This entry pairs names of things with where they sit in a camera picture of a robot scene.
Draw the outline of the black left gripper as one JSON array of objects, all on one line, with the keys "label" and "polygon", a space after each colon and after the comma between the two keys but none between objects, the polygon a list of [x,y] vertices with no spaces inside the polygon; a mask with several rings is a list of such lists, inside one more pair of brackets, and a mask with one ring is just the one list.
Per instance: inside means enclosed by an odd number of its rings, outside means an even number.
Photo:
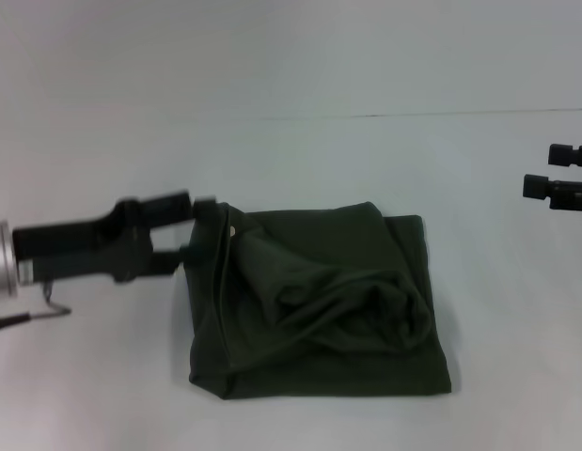
[{"label": "black left gripper", "polygon": [[169,276],[200,262],[200,247],[153,252],[150,231],[206,220],[218,214],[214,197],[187,191],[149,199],[119,201],[106,215],[74,223],[18,227],[12,232],[23,285],[89,275],[108,275],[117,283],[143,276]]}]

